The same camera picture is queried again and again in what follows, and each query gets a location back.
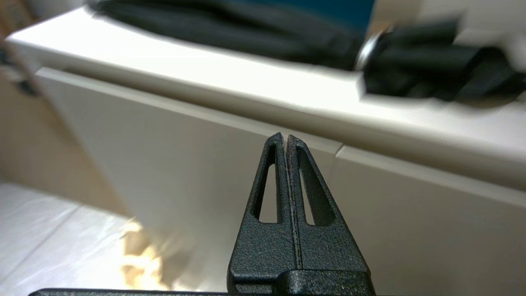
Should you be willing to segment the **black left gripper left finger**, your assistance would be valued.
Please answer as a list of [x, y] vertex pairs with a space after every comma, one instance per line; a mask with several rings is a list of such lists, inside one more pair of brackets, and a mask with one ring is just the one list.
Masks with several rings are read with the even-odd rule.
[[[270, 167], [275, 169], [276, 223], [259, 220]], [[279, 277], [298, 267], [293, 201], [288, 182], [282, 133], [269, 137], [248, 198], [227, 270], [227, 291], [233, 295], [271, 295]]]

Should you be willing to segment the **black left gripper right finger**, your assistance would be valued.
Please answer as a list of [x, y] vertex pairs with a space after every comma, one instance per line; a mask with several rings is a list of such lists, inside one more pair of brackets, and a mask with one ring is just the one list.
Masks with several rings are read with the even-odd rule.
[[307, 144], [287, 139], [287, 167], [296, 261], [300, 269], [367, 272], [353, 238]]

